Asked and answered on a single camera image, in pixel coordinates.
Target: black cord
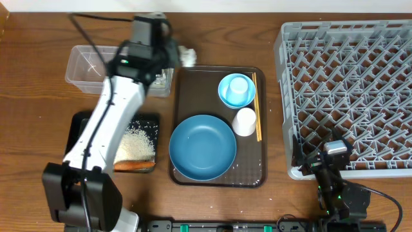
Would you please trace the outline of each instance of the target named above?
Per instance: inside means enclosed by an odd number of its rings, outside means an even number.
[[[87,18],[92,18],[92,19],[100,19],[100,20],[109,20],[109,21],[129,21],[131,22],[132,20],[129,19],[116,19],[116,18],[108,18],[108,17],[100,17],[100,16],[94,16],[94,15],[85,15],[85,14],[69,14],[69,20],[73,23],[75,28],[82,34],[82,36],[87,40],[87,42],[93,47],[94,51],[97,53],[98,58],[102,61],[105,69],[106,69],[106,75],[108,76],[109,83],[110,83],[110,96],[109,100],[107,103],[106,108],[103,111],[103,114],[99,121],[97,122],[97,125],[95,129],[93,130],[93,133],[90,136],[89,142],[84,149],[84,154],[83,154],[83,160],[82,160],[82,170],[80,172],[80,188],[81,188],[81,198],[82,198],[82,204],[83,204],[83,210],[84,214],[86,216],[86,225],[87,225],[87,230],[91,231],[91,218],[90,218],[90,212],[89,212],[89,206],[88,206],[88,200],[87,200],[87,195],[86,195],[86,167],[87,167],[87,159],[90,156],[90,147],[91,143],[93,142],[93,139],[95,138],[95,135],[97,134],[98,129],[100,128],[100,125],[103,122],[104,117],[109,111],[110,106],[113,103],[113,83],[112,83],[112,76],[113,72],[108,67],[108,64],[104,61],[104,58],[102,54],[99,52],[99,50],[96,47],[96,44],[91,40],[89,35],[84,31],[84,29],[81,27],[81,25],[76,21],[75,16],[80,16],[80,17],[87,17]],[[119,47],[117,51],[117,56],[120,54],[121,49],[126,45],[126,43],[122,44],[121,47]]]
[[[81,13],[72,13],[71,15],[79,16],[79,17],[87,17],[87,18],[90,18],[90,19],[105,20],[105,21],[133,22],[133,19],[102,17],[102,16],[97,16],[97,15],[88,15],[88,14],[81,14]]]
[[[285,215],[282,215],[282,217],[280,217],[279,220],[277,220],[277,222],[276,222],[276,228],[277,228],[277,230],[278,230],[279,232],[283,232],[283,230],[281,230],[281,228],[280,228],[279,223],[282,221],[282,218],[287,219],[286,217],[293,217],[293,218],[297,219],[297,218],[295,217],[295,215],[291,215],[291,214],[289,214],[289,213],[287,213],[287,214],[285,214]],[[301,225],[301,227],[305,230],[305,232],[308,231],[307,228],[304,227],[301,222],[297,222],[297,223],[299,223],[299,225]]]
[[[329,172],[330,172],[332,178],[335,179],[335,180],[337,180],[337,181],[340,181],[340,182],[343,182],[343,183],[345,183],[345,184],[349,184],[349,185],[352,185],[352,186],[356,186],[356,187],[358,187],[358,188],[364,189],[364,190],[366,190],[366,191],[370,191],[370,192],[372,192],[372,193],[376,193],[376,194],[378,194],[378,195],[380,195],[380,196],[382,196],[382,197],[385,197],[385,198],[391,200],[393,203],[395,203],[395,205],[397,205],[397,207],[398,207],[399,215],[398,215],[398,220],[397,220],[397,222],[395,223],[395,225],[394,225],[393,228],[391,229],[391,232],[395,232],[395,231],[398,229],[398,227],[399,227],[399,225],[400,225],[400,222],[402,221],[402,217],[403,217],[403,214],[404,214],[404,213],[403,213],[403,210],[402,210],[402,206],[399,204],[399,202],[398,202],[397,200],[395,200],[393,197],[391,197],[391,196],[389,196],[389,195],[387,195],[387,194],[385,194],[385,193],[383,193],[383,192],[377,191],[377,190],[375,190],[375,189],[371,189],[371,188],[366,187],[366,186],[364,186],[364,185],[362,185],[362,184],[353,183],[353,182],[350,182],[349,180],[344,180],[344,179],[338,177],[337,175],[335,175],[331,170],[329,170]]]
[[[172,24],[166,19],[161,19],[161,22],[164,23],[169,28],[169,33],[167,34],[166,40],[165,40],[165,41],[169,41],[170,39],[172,39],[172,36],[173,36]]]
[[[120,53],[122,53],[123,48],[126,47],[129,43],[130,43],[130,41],[125,40],[119,45],[114,58],[110,61],[111,63],[117,64],[118,62],[120,62],[119,61]],[[114,70],[114,68],[115,68],[115,65],[110,65],[110,63],[108,64],[108,70],[107,70],[108,77],[111,77],[113,75],[113,73],[116,72],[116,70]]]

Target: robotic arm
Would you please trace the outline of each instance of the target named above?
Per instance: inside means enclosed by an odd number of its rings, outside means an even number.
[[[361,222],[367,216],[366,210],[370,204],[371,191],[380,192],[341,178],[339,170],[344,169],[345,165],[350,163],[353,146],[334,128],[332,128],[331,139],[332,141],[324,143],[323,151],[313,151],[306,156],[303,155],[296,136],[293,138],[292,165],[299,166],[299,171],[303,175],[315,175],[319,184],[317,190],[319,205],[327,212],[325,217],[319,219],[317,229],[313,231],[386,231],[384,224]]]
[[[127,55],[120,55],[124,46],[129,48]],[[143,105],[156,74],[177,64],[176,42],[164,14],[136,15],[131,40],[123,42],[108,63],[108,77],[82,135],[62,164],[49,163],[43,172],[54,221],[87,226],[79,185],[84,176],[90,228],[136,231],[138,215],[122,207],[122,196],[111,180],[113,163],[124,131]],[[82,167],[85,155],[89,157]]]

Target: blue plate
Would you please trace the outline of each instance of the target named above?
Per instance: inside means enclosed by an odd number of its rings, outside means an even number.
[[[173,165],[185,177],[212,180],[224,174],[236,156],[236,139],[226,123],[210,115],[184,120],[169,144]]]

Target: black container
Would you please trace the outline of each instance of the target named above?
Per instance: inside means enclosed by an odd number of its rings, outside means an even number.
[[[76,113],[72,120],[70,126],[69,137],[66,145],[66,154],[74,147],[80,135],[82,134],[84,128],[86,127],[89,118],[91,117],[92,111],[80,111]],[[136,114],[129,124],[129,128],[134,126],[146,132],[150,141],[153,142],[154,147],[154,162],[157,161],[157,144],[159,138],[159,115],[157,114]],[[134,171],[119,171],[127,173],[149,173],[155,168],[146,168]]]

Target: blue bowl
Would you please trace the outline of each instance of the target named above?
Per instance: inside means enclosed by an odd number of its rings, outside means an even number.
[[[227,88],[229,87],[230,82],[236,77],[245,78],[246,81],[247,81],[247,84],[248,84],[248,90],[247,90],[248,91],[248,98],[246,100],[246,103],[244,103],[242,105],[233,105],[233,104],[231,104],[230,102],[228,102],[226,100]],[[253,101],[253,99],[255,98],[256,89],[255,89],[255,84],[253,83],[251,78],[249,78],[246,75],[240,74],[240,73],[233,73],[233,74],[227,75],[226,77],[224,77],[220,81],[219,87],[218,87],[218,94],[219,94],[220,100],[223,101],[223,103],[227,107],[229,107],[230,109],[238,110],[238,109],[241,109],[241,108],[249,105]]]
[[[230,127],[210,115],[196,115],[174,129],[169,155],[185,177],[206,181],[224,174],[236,156],[236,139]]]

